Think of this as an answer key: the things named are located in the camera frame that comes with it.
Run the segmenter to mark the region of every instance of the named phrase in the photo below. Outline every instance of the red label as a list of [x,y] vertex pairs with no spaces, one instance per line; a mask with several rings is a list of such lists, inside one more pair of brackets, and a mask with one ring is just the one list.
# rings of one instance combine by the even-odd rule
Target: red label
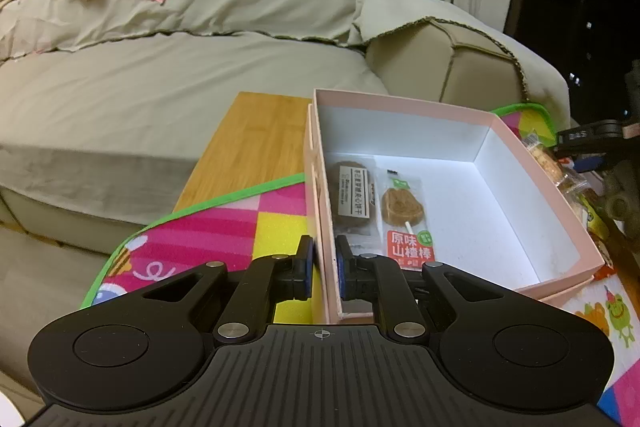
[[395,230],[386,232],[386,256],[401,268],[420,268],[422,263],[435,261],[433,247],[424,247],[412,233]]

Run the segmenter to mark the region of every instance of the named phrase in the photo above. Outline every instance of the green label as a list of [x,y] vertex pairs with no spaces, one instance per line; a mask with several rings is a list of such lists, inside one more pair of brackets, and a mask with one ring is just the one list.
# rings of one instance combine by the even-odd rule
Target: green label
[[422,230],[421,232],[418,232],[417,237],[418,237],[418,243],[420,243],[424,247],[433,246],[433,239],[431,238],[431,234],[426,230]]
[[409,188],[409,184],[404,180],[399,180],[398,178],[391,178],[394,182],[395,188]]

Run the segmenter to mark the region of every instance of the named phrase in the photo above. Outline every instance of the wooden table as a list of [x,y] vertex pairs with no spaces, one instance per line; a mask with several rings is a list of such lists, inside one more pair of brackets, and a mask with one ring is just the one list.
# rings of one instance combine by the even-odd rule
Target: wooden table
[[174,211],[304,171],[308,98],[240,92]]

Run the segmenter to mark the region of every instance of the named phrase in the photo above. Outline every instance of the white label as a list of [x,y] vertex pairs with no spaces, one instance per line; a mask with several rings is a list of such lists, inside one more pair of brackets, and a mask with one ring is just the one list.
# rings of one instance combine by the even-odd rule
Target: white label
[[367,169],[340,165],[338,214],[369,217],[369,176]]

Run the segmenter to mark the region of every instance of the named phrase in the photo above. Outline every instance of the open cardboard box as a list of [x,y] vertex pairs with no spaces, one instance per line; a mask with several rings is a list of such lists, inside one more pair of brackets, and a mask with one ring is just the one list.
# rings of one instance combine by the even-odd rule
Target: open cardboard box
[[420,178],[437,261],[556,305],[603,264],[562,194],[495,115],[316,89],[305,136],[308,229],[322,283],[316,323],[371,318],[367,303],[339,297],[326,169],[341,153]]

